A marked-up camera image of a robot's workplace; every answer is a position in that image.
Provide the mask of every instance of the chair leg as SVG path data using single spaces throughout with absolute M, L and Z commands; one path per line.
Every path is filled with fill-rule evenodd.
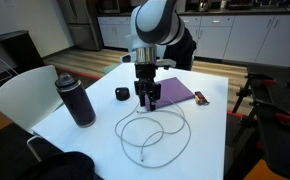
M 41 138 L 40 136 L 33 136 L 31 138 L 29 138 L 26 142 L 28 148 L 32 151 L 32 153 L 34 154 L 34 156 L 36 157 L 36 159 L 41 162 L 42 159 L 39 157 L 39 155 L 37 154 L 37 152 L 35 151 L 34 147 L 32 146 L 32 144 L 30 143 L 32 140 L 36 139 L 36 138 Z

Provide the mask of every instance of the bottle cap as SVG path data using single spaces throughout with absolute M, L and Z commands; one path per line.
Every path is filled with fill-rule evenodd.
M 59 79 L 56 80 L 55 85 L 57 88 L 68 88 L 68 87 L 72 87 L 73 85 L 76 85 L 78 82 L 77 77 L 69 74 L 69 73 L 62 73 L 59 76 Z

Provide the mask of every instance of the wall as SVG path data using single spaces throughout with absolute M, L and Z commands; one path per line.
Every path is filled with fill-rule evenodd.
M 0 0 L 0 34 L 17 30 L 29 30 L 41 57 L 73 46 L 57 0 Z M 0 58 L 15 67 L 1 47 Z

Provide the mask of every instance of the purple notebook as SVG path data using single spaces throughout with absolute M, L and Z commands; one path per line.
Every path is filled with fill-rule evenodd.
M 156 102 L 156 109 L 174 103 L 194 98 L 194 94 L 176 77 L 158 81 L 161 84 L 161 99 Z M 150 110 L 148 98 L 145 97 L 145 107 Z

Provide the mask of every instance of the black water bottle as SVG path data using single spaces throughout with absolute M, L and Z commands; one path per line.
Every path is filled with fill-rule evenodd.
M 96 115 L 81 81 L 69 73 L 63 73 L 55 85 L 76 124 L 79 127 L 92 125 Z

